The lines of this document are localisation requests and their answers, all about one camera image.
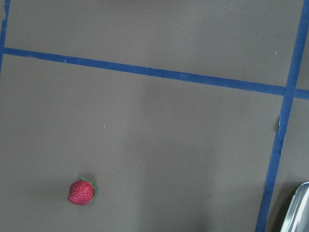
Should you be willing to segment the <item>red strawberry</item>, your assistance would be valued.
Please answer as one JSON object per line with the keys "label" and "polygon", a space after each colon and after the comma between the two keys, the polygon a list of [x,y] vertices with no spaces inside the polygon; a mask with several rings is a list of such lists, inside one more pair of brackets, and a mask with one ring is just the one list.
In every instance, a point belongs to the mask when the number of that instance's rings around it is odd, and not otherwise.
{"label": "red strawberry", "polygon": [[75,205],[87,205],[98,194],[98,188],[88,179],[80,178],[72,183],[68,193],[68,201]]}

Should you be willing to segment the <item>steel ice scoop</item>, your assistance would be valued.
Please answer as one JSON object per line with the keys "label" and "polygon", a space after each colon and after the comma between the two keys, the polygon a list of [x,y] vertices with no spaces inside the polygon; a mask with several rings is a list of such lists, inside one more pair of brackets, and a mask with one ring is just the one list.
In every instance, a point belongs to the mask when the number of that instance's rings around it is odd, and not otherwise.
{"label": "steel ice scoop", "polygon": [[281,232],[309,232],[309,183],[301,184],[292,197]]}

